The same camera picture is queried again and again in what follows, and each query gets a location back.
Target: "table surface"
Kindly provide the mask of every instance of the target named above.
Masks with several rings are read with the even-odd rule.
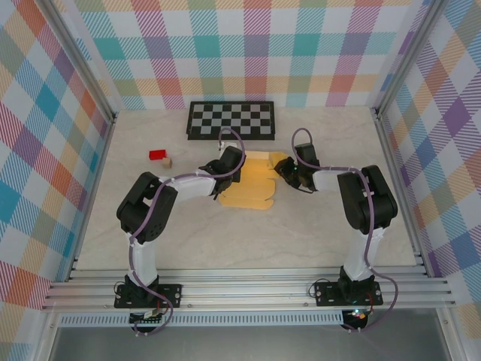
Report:
[[[246,141],[247,150],[291,154],[292,133],[308,128],[322,165],[376,164],[392,188],[371,113],[366,107],[276,108],[276,140]],[[192,172],[219,156],[215,141],[187,141],[187,110],[122,111],[115,126],[77,269],[127,269],[128,243],[116,218],[120,202],[144,171],[158,176]],[[298,143],[307,140],[299,134]],[[172,169],[150,161],[166,149]],[[338,190],[312,195],[276,180],[266,211],[226,208],[209,198],[174,206],[156,241],[158,268],[301,268],[342,265],[353,230]],[[386,230],[376,265],[414,265],[399,214]]]

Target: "small wooden block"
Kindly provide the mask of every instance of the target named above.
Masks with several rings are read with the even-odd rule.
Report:
[[[162,160],[162,167],[164,167],[164,168],[166,168],[166,169],[172,168],[172,158],[169,158],[168,156],[166,156],[166,157]]]

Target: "gray floor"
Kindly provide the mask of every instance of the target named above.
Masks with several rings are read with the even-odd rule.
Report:
[[[130,329],[60,329],[51,361],[449,360],[435,310],[395,311],[364,335],[339,326],[171,327],[151,338]]]

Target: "chessboard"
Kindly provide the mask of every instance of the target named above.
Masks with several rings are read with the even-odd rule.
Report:
[[[235,130],[246,141],[273,141],[274,102],[191,102],[187,135],[193,140],[216,140],[221,128]],[[222,139],[235,140],[231,133]]]

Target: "purple cable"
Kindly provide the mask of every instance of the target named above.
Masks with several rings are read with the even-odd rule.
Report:
[[[368,233],[368,240],[366,242],[366,248],[364,250],[364,261],[366,263],[366,266],[371,270],[373,275],[375,275],[379,278],[383,278],[385,280],[388,280],[389,282],[391,282],[394,285],[394,299],[392,300],[391,305],[389,306],[389,308],[387,309],[385,314],[378,321],[376,321],[375,323],[373,323],[373,324],[364,328],[364,331],[368,331],[369,329],[372,329],[374,326],[379,325],[381,322],[383,322],[385,320],[386,316],[388,316],[388,314],[390,314],[392,312],[392,309],[394,308],[394,306],[395,306],[395,304],[398,300],[398,295],[399,295],[399,287],[398,287],[398,284],[396,283],[396,281],[389,276],[382,275],[379,272],[377,272],[374,269],[374,267],[371,265],[371,263],[369,262],[369,259],[368,259],[369,247],[371,246],[371,240],[373,238],[373,232],[374,232],[374,203],[373,203],[373,197],[371,195],[371,191],[369,190],[368,180],[362,174],[362,172],[357,168],[353,168],[353,167],[319,167],[317,165],[309,164],[309,163],[305,162],[304,160],[302,160],[301,157],[299,157],[297,151],[295,150],[295,145],[294,145],[295,136],[301,130],[305,131],[307,133],[307,135],[309,135],[309,141],[310,141],[311,144],[313,143],[313,136],[310,134],[308,129],[299,128],[294,132],[294,134],[292,135],[291,146],[292,146],[292,151],[294,152],[295,157],[297,158],[298,162],[304,164],[307,167],[318,169],[320,171],[353,171],[361,178],[361,181],[362,181],[362,183],[364,185],[364,188],[366,190],[366,195],[368,196],[369,214],[371,214],[371,217],[369,217],[369,233]]]
[[[131,246],[131,247],[129,247],[129,265],[130,265],[130,269],[132,270],[132,276],[134,277],[134,279],[137,281],[137,283],[144,290],[146,290],[151,295],[154,295],[155,297],[157,297],[157,298],[161,299],[162,301],[164,301],[165,303],[167,303],[167,305],[168,305],[168,307],[171,311],[170,314],[168,315],[167,320],[162,325],[156,327],[153,331],[148,332],[148,333],[147,332],[144,332],[144,333],[140,332],[137,329],[137,323],[134,323],[134,331],[137,333],[137,335],[143,335],[143,336],[147,337],[149,335],[155,335],[157,332],[162,331],[167,326],[167,324],[169,322],[171,322],[172,316],[174,315],[174,306],[172,305],[172,303],[166,297],[164,297],[163,295],[151,290],[144,283],[142,283],[141,279],[137,276],[137,272],[135,272],[135,267],[134,267],[134,249],[133,249],[133,244],[135,243],[136,237],[144,230],[145,226],[149,222],[149,219],[150,219],[150,217],[152,216],[152,213],[153,213],[153,209],[154,209],[154,207],[157,203],[157,199],[159,199],[160,192],[170,182],[175,181],[177,179],[185,178],[185,177],[224,178],[224,177],[229,177],[229,176],[233,175],[236,171],[241,169],[241,167],[244,163],[244,160],[246,159],[246,148],[245,148],[244,143],[242,142],[242,139],[241,139],[241,137],[239,136],[238,133],[236,133],[234,130],[232,130],[230,128],[222,128],[219,132],[219,148],[220,148],[220,145],[221,145],[222,134],[226,130],[230,131],[230,133],[235,135],[235,137],[237,138],[237,140],[240,143],[240,148],[242,149],[242,158],[240,159],[239,164],[232,171],[230,171],[228,173],[225,173],[225,174],[212,175],[212,174],[187,173],[187,174],[181,174],[181,175],[177,175],[175,177],[167,179],[165,182],[163,182],[160,185],[160,187],[156,191],[156,194],[152,198],[152,204],[150,205],[149,211],[147,212],[147,215],[145,216],[145,219],[142,222],[141,226],[138,227],[137,231],[135,231],[134,234],[129,237],[130,246]]]

